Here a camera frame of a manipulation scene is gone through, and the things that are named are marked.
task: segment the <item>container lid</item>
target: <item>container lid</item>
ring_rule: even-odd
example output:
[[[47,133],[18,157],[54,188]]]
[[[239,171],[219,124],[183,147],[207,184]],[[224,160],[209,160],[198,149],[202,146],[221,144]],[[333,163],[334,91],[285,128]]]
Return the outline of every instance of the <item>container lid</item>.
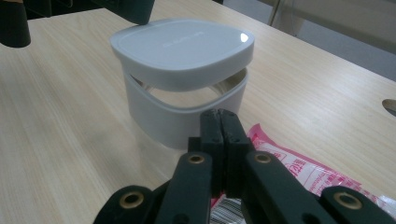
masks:
[[[119,31],[110,42],[124,71],[139,81],[164,91],[192,91],[246,67],[254,36],[210,21],[167,19]]]

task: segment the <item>light wood table surface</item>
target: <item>light wood table surface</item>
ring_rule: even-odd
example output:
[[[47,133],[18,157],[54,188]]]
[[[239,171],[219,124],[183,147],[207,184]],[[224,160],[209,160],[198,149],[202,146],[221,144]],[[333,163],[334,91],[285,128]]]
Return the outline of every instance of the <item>light wood table surface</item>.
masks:
[[[240,110],[291,148],[396,198],[396,83],[211,1],[157,0],[256,36]],[[32,44],[0,46],[0,223],[92,223],[128,185],[155,189],[181,150],[158,149],[128,112],[108,39],[133,24],[105,9],[29,21]]]

